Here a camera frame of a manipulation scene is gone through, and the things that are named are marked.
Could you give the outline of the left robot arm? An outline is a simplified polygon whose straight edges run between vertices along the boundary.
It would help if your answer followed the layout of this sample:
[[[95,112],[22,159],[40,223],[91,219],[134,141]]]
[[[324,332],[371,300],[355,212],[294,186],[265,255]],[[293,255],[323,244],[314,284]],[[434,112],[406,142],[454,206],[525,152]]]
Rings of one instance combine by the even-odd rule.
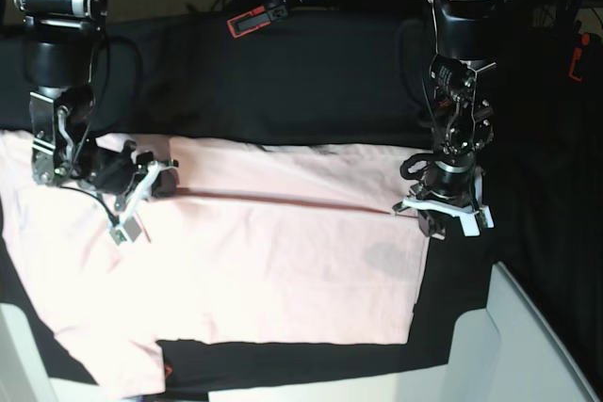
[[[451,217],[468,236],[492,227],[476,155],[493,136],[485,91],[504,0],[425,0],[394,64],[364,54],[358,20],[325,13],[328,1],[233,0],[215,35],[213,17],[192,13],[145,91],[152,127],[279,145],[431,134],[432,150],[401,165],[412,186],[394,211],[415,210],[428,237]]]

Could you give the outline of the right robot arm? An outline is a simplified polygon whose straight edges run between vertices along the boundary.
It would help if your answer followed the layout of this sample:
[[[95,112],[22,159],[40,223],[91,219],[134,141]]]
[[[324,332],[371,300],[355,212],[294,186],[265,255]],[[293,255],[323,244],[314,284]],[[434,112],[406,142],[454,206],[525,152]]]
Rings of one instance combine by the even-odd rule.
[[[13,0],[24,14],[24,76],[31,84],[31,168],[39,185],[76,183],[112,195],[128,212],[150,194],[160,173],[151,156],[134,159],[128,141],[119,152],[98,146],[91,126],[100,99],[90,85],[97,53],[109,49],[108,0]]]

